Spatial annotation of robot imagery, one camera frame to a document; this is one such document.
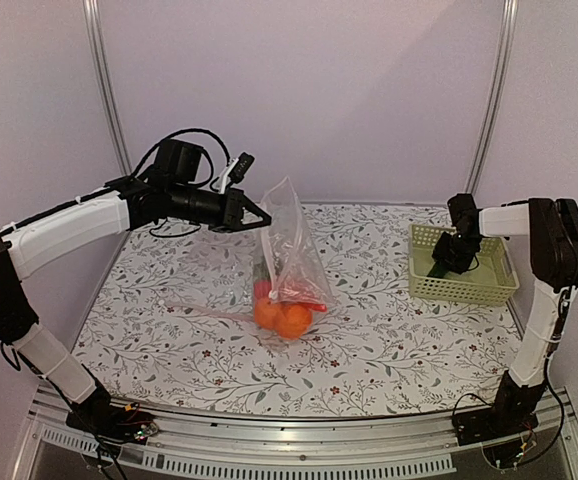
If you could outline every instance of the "ventilation grille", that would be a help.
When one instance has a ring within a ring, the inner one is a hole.
[[[44,426],[42,439],[67,450],[95,455],[97,442],[84,433],[75,433],[60,428]],[[168,473],[193,479],[225,480],[388,480],[427,478],[455,472],[451,455],[436,455],[420,460],[377,463],[358,466],[256,466],[236,465],[183,458],[177,455],[143,451],[141,463],[120,463],[132,467]]]

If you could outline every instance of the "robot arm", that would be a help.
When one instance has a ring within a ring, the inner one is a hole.
[[[483,236],[528,235],[536,277],[525,336],[501,379],[493,407],[454,417],[458,439],[467,444],[521,432],[526,424],[537,425],[533,412],[547,386],[546,362],[558,348],[578,291],[578,207],[570,199],[532,198],[479,210],[469,194],[456,195],[448,206],[456,233],[443,234],[438,241],[430,276],[467,271]]]
[[[111,396],[47,329],[29,305],[21,281],[47,263],[99,238],[168,217],[208,225],[217,232],[266,226],[269,215],[242,190],[200,190],[195,179],[204,149],[161,142],[154,164],[105,188],[0,230],[0,341],[11,345],[36,373],[69,401],[67,424],[107,439],[143,442],[157,431],[151,415],[111,405]],[[232,183],[242,180],[253,157],[231,162]],[[245,222],[249,212],[257,221]],[[131,424],[124,425],[131,416]]]

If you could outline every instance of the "orange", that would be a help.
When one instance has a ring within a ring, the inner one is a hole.
[[[273,330],[276,317],[282,314],[282,305],[272,303],[269,298],[261,298],[253,309],[253,319],[262,328]]]
[[[276,333],[285,340],[295,340],[307,331],[313,316],[311,310],[302,305],[288,305],[283,308],[284,316],[276,319]]]

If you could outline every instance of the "white wall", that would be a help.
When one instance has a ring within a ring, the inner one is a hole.
[[[502,6],[132,0],[100,9],[132,158],[203,126],[232,154],[256,156],[244,183],[254,198],[289,174],[304,200],[444,203],[473,159]]]
[[[500,115],[477,201],[528,197],[578,202],[578,2],[521,2]],[[526,318],[532,282],[524,242],[514,242]],[[578,298],[553,365],[578,413]]]
[[[0,2],[0,225],[87,193],[119,174],[81,2]],[[25,282],[41,321],[68,343],[117,239],[90,245]],[[36,380],[0,357],[0,479]]]

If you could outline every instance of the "table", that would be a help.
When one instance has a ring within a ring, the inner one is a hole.
[[[372,416],[446,410],[466,392],[491,399],[520,345],[509,310],[407,291],[409,224],[448,225],[447,210],[304,210],[337,305],[300,340],[279,347],[249,319],[255,233],[163,240],[143,228],[74,354],[115,396],[220,412]]]

